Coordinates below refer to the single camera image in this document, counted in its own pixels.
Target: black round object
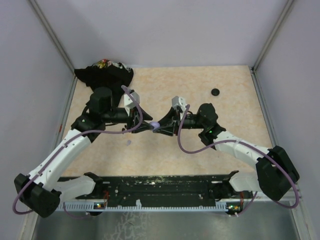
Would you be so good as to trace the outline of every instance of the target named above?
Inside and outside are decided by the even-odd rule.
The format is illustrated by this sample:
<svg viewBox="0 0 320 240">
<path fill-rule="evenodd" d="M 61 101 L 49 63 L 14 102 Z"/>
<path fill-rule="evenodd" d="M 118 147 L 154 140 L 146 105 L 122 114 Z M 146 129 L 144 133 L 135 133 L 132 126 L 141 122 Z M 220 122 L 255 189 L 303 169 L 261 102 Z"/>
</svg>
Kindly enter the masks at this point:
<svg viewBox="0 0 320 240">
<path fill-rule="evenodd" d="M 220 94 L 220 90 L 218 88 L 214 88 L 211 90 L 211 94 L 213 96 L 218 96 Z"/>
</svg>

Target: metal frame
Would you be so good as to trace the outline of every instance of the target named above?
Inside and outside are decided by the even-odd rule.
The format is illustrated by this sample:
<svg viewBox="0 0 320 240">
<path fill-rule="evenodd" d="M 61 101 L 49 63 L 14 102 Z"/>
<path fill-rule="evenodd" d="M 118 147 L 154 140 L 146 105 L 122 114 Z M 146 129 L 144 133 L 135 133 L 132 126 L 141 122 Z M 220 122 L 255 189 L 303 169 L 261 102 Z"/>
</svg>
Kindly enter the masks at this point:
<svg viewBox="0 0 320 240">
<path fill-rule="evenodd" d="M 63 60 L 67 64 L 67 66 L 69 67 L 70 71 L 72 71 L 72 73 L 73 73 L 74 69 L 75 69 L 74 65 L 73 65 L 71 59 L 69 58 L 67 52 L 65 51 L 63 45 L 59 41 L 57 35 L 55 34 L 53 28 L 49 24 L 44 13 L 42 12 L 37 1 L 36 0 L 27 0 L 27 1 L 30 3 L 30 6 L 33 8 L 35 15 L 38 17 L 38 19 L 42 23 L 45 31 L 50 36 L 52 43 L 56 46 L 61 57 L 63 58 Z M 254 66 L 252 66 L 250 68 L 252 81 L 254 83 L 254 87 L 255 87 L 257 97 L 258 97 L 258 100 L 259 100 L 259 103 L 261 106 L 261 110 L 262 110 L 263 117 L 264 117 L 264 120 L 266 123 L 266 127 L 267 127 L 267 130 L 268 130 L 268 133 L 269 133 L 269 136 L 271 139 L 271 143 L 273 146 L 278 143 L 278 139 L 277 139 L 274 125 L 273 125 L 272 120 L 270 118 L 270 113 L 269 113 L 268 106 L 267 106 L 267 103 L 266 103 L 266 100 L 265 100 L 265 97 L 263 94 L 263 90 L 262 90 L 261 84 L 259 82 L 259 78 L 257 76 L 257 70 L 259 69 L 259 67 L 260 67 L 262 61 L 264 60 L 265 56 L 267 55 L 269 49 L 272 47 L 272 44 L 273 44 L 274 40 L 276 39 L 278 32 L 280 31 L 281 27 L 283 26 L 285 20 L 287 19 L 288 15 L 290 14 L 291 10 L 293 9 L 294 3 L 295 3 L 295 0 L 288 0 L 287 1 L 284 9 L 282 10 L 282 13 L 279 16 L 278 21 L 276 22 L 267 41 L 265 42 L 261 53 L 259 54 L 257 60 L 255 61 Z M 64 106 L 63 116 L 61 118 L 61 130 L 56 135 L 55 142 L 54 142 L 54 145 L 52 146 L 52 149 L 54 149 L 62 139 L 65 125 L 66 125 L 66 121 L 67 121 L 68 114 L 69 114 L 69 110 L 71 107 L 73 95 L 74 95 L 74 92 L 76 89 L 76 83 L 77 83 L 77 79 L 74 78 L 73 82 L 70 86 L 69 97 L 68 97 L 68 99 L 65 103 L 65 106 Z M 286 194 L 286 196 L 285 196 L 285 201 L 289 201 L 291 204 L 293 204 L 293 199 L 294 199 L 293 193 L 291 191 L 288 192 L 288 194 Z M 257 201 L 270 201 L 270 199 L 268 199 L 266 196 L 264 196 L 264 194 L 259 195 L 256 200 Z M 306 208 L 306 205 L 305 205 L 303 199 L 301 199 L 299 206 L 292 210 L 292 214 L 293 214 L 293 218 L 294 218 L 294 221 L 295 221 L 300 238 L 304 239 L 304 240 L 315 240 L 316 235 L 315 235 L 315 231 L 312 229 L 313 224 L 311 222 L 308 210 Z M 35 229 L 35 225 L 37 222 L 37 218 L 38 218 L 38 215 L 34 212 L 31 214 L 28 214 L 24 218 L 23 228 L 21 229 L 21 232 L 20 232 L 18 239 L 28 240 L 28 239 L 32 238 L 33 232 Z"/>
</svg>

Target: table surface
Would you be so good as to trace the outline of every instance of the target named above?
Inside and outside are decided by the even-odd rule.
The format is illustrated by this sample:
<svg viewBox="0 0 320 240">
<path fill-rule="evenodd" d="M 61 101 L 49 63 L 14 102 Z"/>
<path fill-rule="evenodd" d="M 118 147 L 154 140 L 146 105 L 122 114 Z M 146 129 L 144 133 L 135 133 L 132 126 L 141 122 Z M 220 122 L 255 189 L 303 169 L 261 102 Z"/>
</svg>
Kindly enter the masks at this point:
<svg viewBox="0 0 320 240">
<path fill-rule="evenodd" d="M 248 66 L 197 66 L 135 68 L 130 88 L 140 95 L 141 107 L 160 120 L 170 109 L 171 99 L 181 96 L 197 112 L 202 103 L 212 103 L 219 116 L 218 123 L 257 145 L 271 147 L 270 137 Z M 219 96 L 211 95 L 218 88 Z M 65 133 L 81 115 L 92 90 L 77 82 Z M 119 107 L 123 106 L 123 97 Z M 123 124 L 107 127 L 121 131 Z M 193 151 L 204 147 L 198 133 L 182 130 L 181 142 Z M 253 171 L 231 155 L 207 149 L 186 154 L 179 149 L 176 136 L 145 131 L 138 134 L 100 134 L 67 168 L 63 176 L 81 176 L 92 172 L 98 176 L 137 175 L 206 175 L 228 174 L 231 171 Z"/>
</svg>

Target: crumpled black fabric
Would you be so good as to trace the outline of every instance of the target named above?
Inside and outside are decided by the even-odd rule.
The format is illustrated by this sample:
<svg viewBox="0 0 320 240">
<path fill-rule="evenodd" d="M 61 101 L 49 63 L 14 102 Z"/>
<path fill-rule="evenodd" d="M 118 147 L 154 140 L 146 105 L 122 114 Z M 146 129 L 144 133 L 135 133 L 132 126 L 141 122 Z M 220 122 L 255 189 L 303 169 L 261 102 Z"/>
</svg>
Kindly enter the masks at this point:
<svg viewBox="0 0 320 240">
<path fill-rule="evenodd" d="M 92 91 L 99 87 L 111 89 L 115 107 L 118 107 L 120 99 L 125 93 L 121 86 L 125 85 L 129 87 L 134 77 L 134 70 L 132 68 L 127 67 L 121 62 L 116 63 L 107 59 L 103 59 L 84 69 L 75 69 L 74 73 Z"/>
</svg>

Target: gray wall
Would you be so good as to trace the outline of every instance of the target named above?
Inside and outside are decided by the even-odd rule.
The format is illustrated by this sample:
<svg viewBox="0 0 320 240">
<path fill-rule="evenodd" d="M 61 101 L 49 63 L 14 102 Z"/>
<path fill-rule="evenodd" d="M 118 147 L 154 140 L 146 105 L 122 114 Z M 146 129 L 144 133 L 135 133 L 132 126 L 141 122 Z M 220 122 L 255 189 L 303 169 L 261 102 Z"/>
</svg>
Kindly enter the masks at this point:
<svg viewBox="0 0 320 240">
<path fill-rule="evenodd" d="M 0 239 L 14 240 L 14 178 L 49 154 L 73 77 L 27 1 L 0 1 L 0 33 Z"/>
<path fill-rule="evenodd" d="M 300 173 L 314 225 L 320 208 L 320 1 L 296 1 L 258 70 L 278 142 Z M 316 228 L 320 238 L 320 228 Z"/>
<path fill-rule="evenodd" d="M 37 0 L 77 68 L 249 65 L 286 0 Z"/>
</svg>

